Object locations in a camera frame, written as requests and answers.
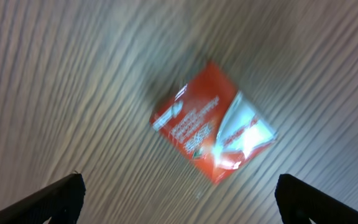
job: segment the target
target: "wood grain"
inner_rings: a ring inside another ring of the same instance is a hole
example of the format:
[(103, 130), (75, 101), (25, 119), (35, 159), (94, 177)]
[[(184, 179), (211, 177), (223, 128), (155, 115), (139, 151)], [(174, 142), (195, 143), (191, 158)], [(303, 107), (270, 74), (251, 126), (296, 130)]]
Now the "wood grain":
[[(208, 59), (280, 136), (218, 186), (148, 124)], [(74, 170), (80, 223), (281, 223), (282, 173), (358, 210), (358, 1), (0, 0), (0, 209)]]

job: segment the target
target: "red packet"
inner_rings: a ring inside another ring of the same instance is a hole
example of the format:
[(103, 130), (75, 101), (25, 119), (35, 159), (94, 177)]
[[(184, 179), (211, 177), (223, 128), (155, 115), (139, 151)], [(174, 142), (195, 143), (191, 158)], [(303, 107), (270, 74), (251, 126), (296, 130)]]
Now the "red packet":
[(215, 184), (275, 140), (272, 128), (213, 63), (163, 104), (150, 123)]

